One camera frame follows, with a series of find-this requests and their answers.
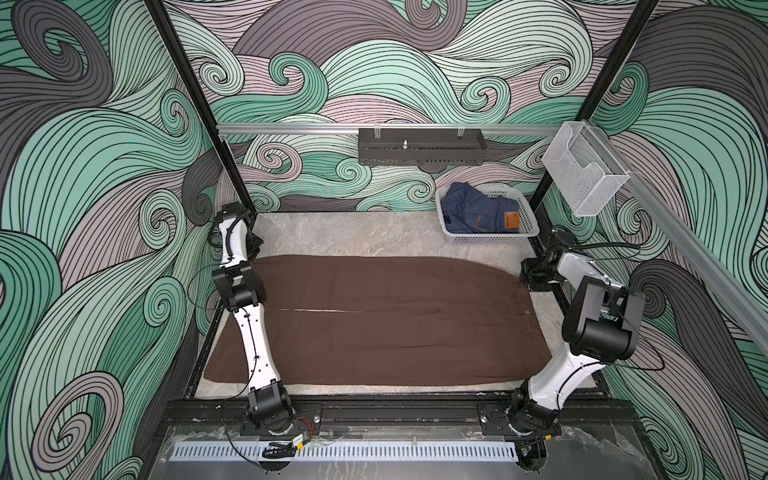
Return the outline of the brown trousers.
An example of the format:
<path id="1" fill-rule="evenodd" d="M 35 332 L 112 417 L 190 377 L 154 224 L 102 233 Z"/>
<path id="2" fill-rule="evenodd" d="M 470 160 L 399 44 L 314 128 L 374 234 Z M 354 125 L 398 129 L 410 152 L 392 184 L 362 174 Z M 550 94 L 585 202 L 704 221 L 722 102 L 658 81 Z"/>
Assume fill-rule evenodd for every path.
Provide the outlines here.
<path id="1" fill-rule="evenodd" d="M 444 257 L 258 259 L 287 385 L 446 387 L 527 379 L 550 360 L 527 287 Z"/>

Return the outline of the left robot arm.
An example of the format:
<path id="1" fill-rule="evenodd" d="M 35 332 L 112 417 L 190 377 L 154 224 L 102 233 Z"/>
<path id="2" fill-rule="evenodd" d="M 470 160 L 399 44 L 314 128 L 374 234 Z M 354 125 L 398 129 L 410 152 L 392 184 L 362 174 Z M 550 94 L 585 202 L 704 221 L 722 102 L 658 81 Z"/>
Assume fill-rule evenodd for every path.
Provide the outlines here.
<path id="1" fill-rule="evenodd" d="M 273 361 L 265 323 L 266 289 L 252 263 L 262 245 L 252 232 L 255 219 L 254 212 L 237 202 L 216 214 L 222 253 L 212 280 L 240 332 L 248 370 L 248 416 L 257 426 L 278 432 L 289 427 L 294 411 Z"/>

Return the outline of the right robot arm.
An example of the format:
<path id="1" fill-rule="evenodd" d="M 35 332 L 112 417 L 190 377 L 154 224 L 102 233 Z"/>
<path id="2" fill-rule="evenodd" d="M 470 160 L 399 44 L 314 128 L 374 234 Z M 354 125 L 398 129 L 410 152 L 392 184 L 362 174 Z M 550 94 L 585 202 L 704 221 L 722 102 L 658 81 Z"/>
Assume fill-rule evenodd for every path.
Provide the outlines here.
<path id="1" fill-rule="evenodd" d="M 575 293 L 562 322 L 560 349 L 513 392 L 506 411 L 513 430 L 524 435 L 549 430 L 567 398 L 586 378 L 635 352 L 645 295 L 612 278 L 588 255 L 592 249 L 629 246 L 621 242 L 582 245 L 572 232 L 555 227 L 543 256 L 522 262 L 521 277 L 530 291 L 568 283 Z"/>

